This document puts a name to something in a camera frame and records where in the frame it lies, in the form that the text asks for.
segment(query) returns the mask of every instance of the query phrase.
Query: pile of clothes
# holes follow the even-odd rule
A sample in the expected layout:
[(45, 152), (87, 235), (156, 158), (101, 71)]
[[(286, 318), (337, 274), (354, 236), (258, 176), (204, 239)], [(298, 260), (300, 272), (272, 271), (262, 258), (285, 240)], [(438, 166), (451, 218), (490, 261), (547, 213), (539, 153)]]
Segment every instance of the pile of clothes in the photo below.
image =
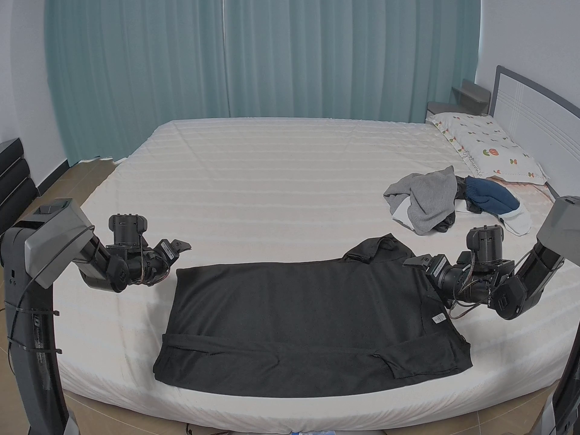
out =
[(390, 185), (383, 194), (393, 219), (424, 235), (447, 232), (455, 212), (488, 212), (517, 236), (530, 231), (529, 212), (504, 186), (487, 179), (455, 175), (453, 166), (428, 174), (411, 173)]

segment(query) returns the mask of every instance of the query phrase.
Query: floral pillow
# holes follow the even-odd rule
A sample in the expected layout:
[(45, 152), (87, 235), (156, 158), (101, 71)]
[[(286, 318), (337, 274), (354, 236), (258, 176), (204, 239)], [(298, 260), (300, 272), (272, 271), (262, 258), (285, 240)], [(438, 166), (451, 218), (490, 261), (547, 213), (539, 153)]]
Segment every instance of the floral pillow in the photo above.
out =
[(427, 120), (445, 135), (476, 177), (539, 185), (546, 183), (540, 165), (513, 143), (491, 116), (442, 112)]

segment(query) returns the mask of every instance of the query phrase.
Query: white headboard panel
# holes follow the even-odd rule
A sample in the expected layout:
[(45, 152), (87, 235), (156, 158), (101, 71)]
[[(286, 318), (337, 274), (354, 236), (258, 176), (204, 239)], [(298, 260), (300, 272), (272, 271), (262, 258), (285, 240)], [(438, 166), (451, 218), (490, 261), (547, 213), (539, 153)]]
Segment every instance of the white headboard panel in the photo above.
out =
[(498, 66), (489, 113), (540, 163), (558, 195), (580, 195), (580, 108)]

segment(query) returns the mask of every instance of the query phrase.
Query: white label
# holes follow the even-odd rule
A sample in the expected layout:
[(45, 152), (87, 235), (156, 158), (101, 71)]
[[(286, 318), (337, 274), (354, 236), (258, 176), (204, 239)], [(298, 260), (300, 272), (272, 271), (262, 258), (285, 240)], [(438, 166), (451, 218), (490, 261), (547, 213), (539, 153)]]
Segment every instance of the white label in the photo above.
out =
[(444, 256), (441, 258), (441, 261), (439, 261), (439, 265), (435, 268), (435, 271), (433, 271), (433, 277), (437, 277), (439, 275), (439, 272), (441, 272), (441, 269), (443, 269), (443, 266), (445, 266), (445, 263), (447, 262), (447, 258)]
[(435, 324), (438, 324), (438, 323), (442, 323), (447, 318), (446, 318), (445, 314), (440, 313), (438, 315), (434, 315), (433, 317), (431, 317), (431, 319), (433, 319), (433, 322)]
[(167, 243), (161, 242), (161, 248), (163, 248), (163, 251), (167, 254), (167, 256), (169, 256), (169, 259), (173, 259), (175, 257), (171, 251), (171, 248), (167, 246)]

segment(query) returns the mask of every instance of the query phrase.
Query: blue knit cloth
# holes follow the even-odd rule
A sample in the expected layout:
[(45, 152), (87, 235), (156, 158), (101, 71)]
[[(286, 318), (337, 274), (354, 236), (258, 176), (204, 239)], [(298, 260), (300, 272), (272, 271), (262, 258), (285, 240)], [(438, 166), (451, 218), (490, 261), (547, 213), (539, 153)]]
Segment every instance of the blue knit cloth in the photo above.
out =
[(487, 179), (465, 178), (465, 197), (483, 211), (499, 214), (509, 213), (520, 207), (520, 202), (505, 187)]

